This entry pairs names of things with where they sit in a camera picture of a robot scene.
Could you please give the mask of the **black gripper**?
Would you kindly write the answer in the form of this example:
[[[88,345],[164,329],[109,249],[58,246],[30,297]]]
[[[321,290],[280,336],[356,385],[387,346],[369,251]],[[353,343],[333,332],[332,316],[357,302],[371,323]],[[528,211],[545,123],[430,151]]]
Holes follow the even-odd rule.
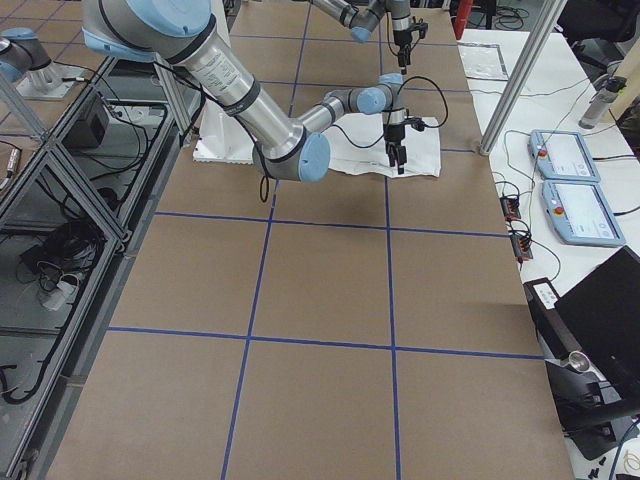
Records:
[[[383,123],[383,138],[387,145],[389,165],[395,167],[397,160],[397,171],[399,175],[405,172],[406,147],[400,144],[405,138],[405,128],[407,126],[419,132],[425,130],[424,120],[417,116],[408,117],[396,123]]]
[[[391,49],[397,56],[398,67],[402,75],[406,74],[406,65],[411,64],[411,51],[413,34],[418,34],[418,39],[424,39],[428,31],[428,24],[423,19],[414,16],[404,18],[391,18],[390,30],[393,32],[393,40],[396,49]]]

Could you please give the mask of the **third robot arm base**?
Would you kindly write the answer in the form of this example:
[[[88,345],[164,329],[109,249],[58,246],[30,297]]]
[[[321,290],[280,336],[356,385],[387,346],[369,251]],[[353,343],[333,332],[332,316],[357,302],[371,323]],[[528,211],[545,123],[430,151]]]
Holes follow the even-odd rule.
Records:
[[[31,100],[61,100],[85,69],[55,63],[36,33],[26,27],[1,32],[1,74],[17,84],[22,97]]]

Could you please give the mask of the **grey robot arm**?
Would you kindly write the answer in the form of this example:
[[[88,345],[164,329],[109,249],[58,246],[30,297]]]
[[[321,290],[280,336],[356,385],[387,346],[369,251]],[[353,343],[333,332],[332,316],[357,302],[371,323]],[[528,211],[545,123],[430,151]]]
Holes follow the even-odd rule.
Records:
[[[391,20],[388,31],[393,32],[397,50],[390,48],[402,74],[411,65],[412,51],[426,37],[428,24],[412,15],[409,1],[370,1],[364,9],[342,0],[317,0],[310,4],[329,15],[350,31],[358,43],[366,43],[380,22]]]
[[[426,127],[408,114],[402,73],[385,74],[372,87],[331,91],[301,117],[288,117],[219,35],[208,1],[85,1],[82,6],[91,50],[134,62],[162,58],[186,69],[253,136],[253,163],[269,178],[321,180],[330,163],[323,133],[346,114],[382,116],[385,152],[399,172],[407,162],[405,128]]]

